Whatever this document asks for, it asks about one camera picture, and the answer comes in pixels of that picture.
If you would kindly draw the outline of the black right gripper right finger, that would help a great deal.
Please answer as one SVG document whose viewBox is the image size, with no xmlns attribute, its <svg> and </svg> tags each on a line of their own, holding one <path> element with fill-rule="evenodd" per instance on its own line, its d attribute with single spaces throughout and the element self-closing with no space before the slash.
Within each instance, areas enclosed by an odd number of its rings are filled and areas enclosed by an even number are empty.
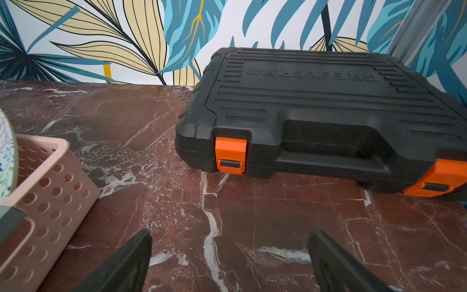
<svg viewBox="0 0 467 292">
<path fill-rule="evenodd" d="M 310 232 L 308 253 L 322 292 L 392 290 L 321 229 Z"/>
</svg>

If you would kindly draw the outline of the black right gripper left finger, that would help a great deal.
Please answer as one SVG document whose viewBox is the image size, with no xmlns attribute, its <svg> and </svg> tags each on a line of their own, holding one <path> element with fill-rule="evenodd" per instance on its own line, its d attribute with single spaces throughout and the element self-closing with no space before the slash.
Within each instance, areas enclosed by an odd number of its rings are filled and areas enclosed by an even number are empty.
<svg viewBox="0 0 467 292">
<path fill-rule="evenodd" d="M 86 279 L 74 292 L 141 292 L 152 255 L 152 237 L 146 229 L 137 232 Z"/>
</svg>

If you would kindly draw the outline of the colourful squiggle pattern plate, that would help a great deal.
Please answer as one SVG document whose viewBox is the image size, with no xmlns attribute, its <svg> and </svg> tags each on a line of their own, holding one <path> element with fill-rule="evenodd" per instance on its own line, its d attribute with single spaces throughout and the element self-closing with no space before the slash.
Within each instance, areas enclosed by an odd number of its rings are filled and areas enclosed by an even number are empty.
<svg viewBox="0 0 467 292">
<path fill-rule="evenodd" d="M 17 186 L 18 161 L 17 138 L 11 122 L 1 110 L 1 203 Z"/>
</svg>

